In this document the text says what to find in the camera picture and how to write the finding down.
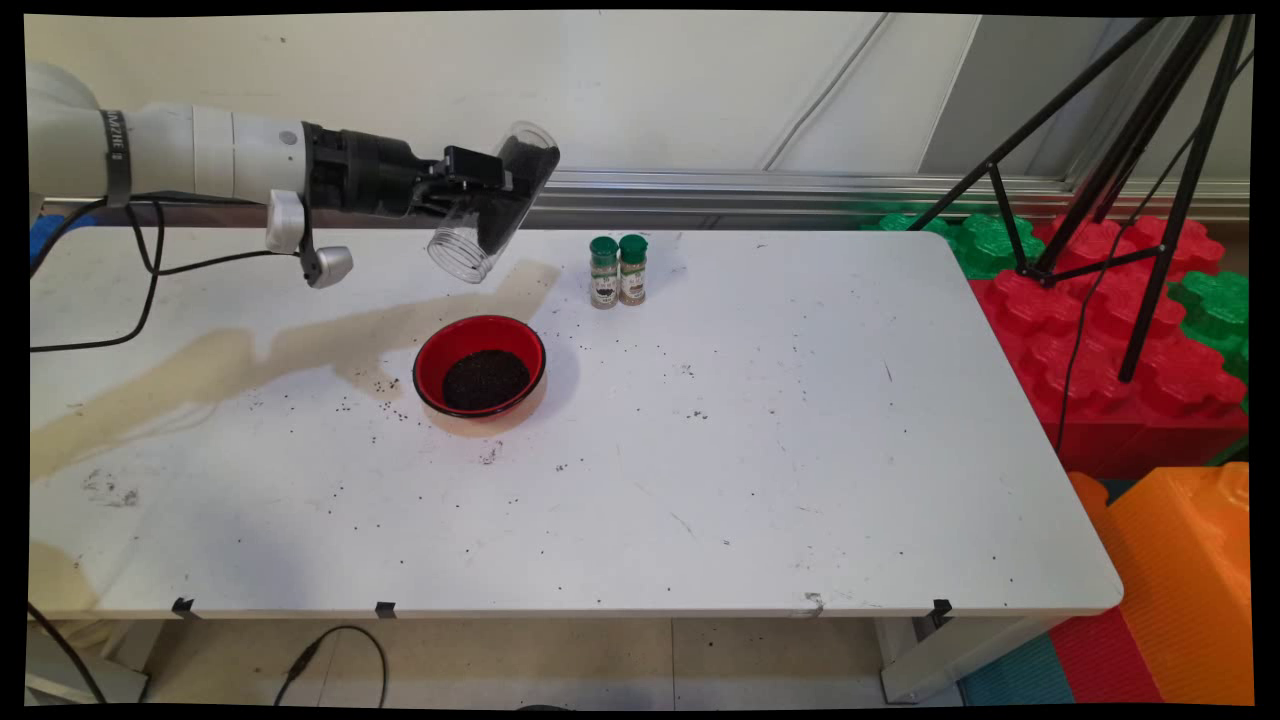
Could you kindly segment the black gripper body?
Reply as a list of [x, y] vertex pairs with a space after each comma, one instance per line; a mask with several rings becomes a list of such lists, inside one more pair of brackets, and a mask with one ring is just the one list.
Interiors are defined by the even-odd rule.
[[303, 123], [303, 202], [366, 217], [412, 214], [415, 190], [425, 190], [433, 161], [417, 158], [402, 140]]

